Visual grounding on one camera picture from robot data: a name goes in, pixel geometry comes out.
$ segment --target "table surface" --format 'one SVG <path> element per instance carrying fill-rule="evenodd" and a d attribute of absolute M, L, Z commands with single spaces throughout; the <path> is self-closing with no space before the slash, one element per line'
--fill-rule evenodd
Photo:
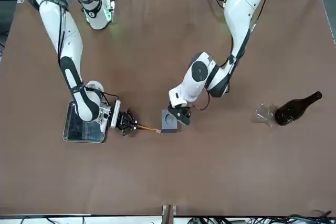
<path fill-rule="evenodd" d="M 193 56 L 230 50 L 213 0 L 117 0 L 113 24 L 94 31 L 70 5 L 83 41 L 84 81 L 99 80 L 140 123 L 161 126 L 168 91 Z M 66 143 L 71 100 L 39 13 L 25 2 L 0 64 L 0 214 L 310 215 L 336 213 L 335 46 L 323 3 L 268 0 L 231 80 L 179 133 L 109 130 L 103 144 Z M 315 91 L 298 121 L 251 121 L 262 102 Z M 198 106 L 206 103 L 202 94 Z"/>

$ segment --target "wire bundle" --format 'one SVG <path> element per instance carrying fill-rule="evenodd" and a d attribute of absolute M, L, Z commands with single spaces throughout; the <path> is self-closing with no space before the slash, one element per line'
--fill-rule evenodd
<path fill-rule="evenodd" d="M 336 220 L 334 218 L 328 217 L 331 211 L 327 211 L 318 217 L 306 217 L 302 215 L 288 215 L 285 217 L 261 217 L 261 218 L 250 218 L 247 222 L 248 224 L 294 224 L 297 221 L 303 221 L 308 224 L 335 224 Z M 188 224 L 233 224 L 231 221 L 225 217 L 214 217 L 214 218 L 203 218 L 203 217 L 193 217 L 188 221 Z"/>

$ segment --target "bottle neck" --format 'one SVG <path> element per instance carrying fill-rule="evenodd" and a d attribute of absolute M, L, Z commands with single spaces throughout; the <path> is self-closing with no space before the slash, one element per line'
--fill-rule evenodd
<path fill-rule="evenodd" d="M 312 103 L 320 100 L 321 98 L 322 98 L 322 94 L 321 94 L 321 92 L 318 91 L 318 92 L 316 92 L 316 93 L 314 93 L 314 94 L 312 94 L 312 95 L 310 95 L 310 96 L 302 99 L 302 103 L 306 107 L 308 107 L 309 105 L 311 105 Z"/>

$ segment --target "white robot link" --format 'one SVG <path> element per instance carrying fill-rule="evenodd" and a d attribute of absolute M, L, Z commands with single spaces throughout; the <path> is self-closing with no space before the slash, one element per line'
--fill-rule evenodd
<path fill-rule="evenodd" d="M 190 124 L 190 104 L 205 88 L 212 97 L 222 97 L 229 89 L 230 78 L 244 55 L 250 36 L 250 21 L 261 0 L 226 0 L 224 17 L 232 36 L 232 49 L 219 66 L 206 52 L 196 54 L 180 85 L 169 91 L 168 112 L 182 124 Z"/>
<path fill-rule="evenodd" d="M 41 15 L 43 24 L 58 55 L 58 63 L 76 105 L 76 113 L 85 121 L 96 121 L 101 132 L 107 125 L 119 127 L 125 112 L 119 112 L 120 101 L 113 107 L 103 99 L 103 86 L 98 81 L 84 85 L 80 74 L 82 40 L 69 12 L 68 0 L 28 0 Z M 90 26 L 103 29 L 112 19 L 114 1 L 79 0 Z"/>

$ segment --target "wine bottle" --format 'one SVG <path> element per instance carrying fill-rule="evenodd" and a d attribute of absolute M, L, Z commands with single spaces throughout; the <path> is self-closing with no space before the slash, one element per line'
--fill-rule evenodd
<path fill-rule="evenodd" d="M 299 119 L 311 104 L 321 98 L 322 93 L 317 91 L 304 99 L 291 100 L 275 111 L 274 119 L 281 126 L 289 124 Z"/>

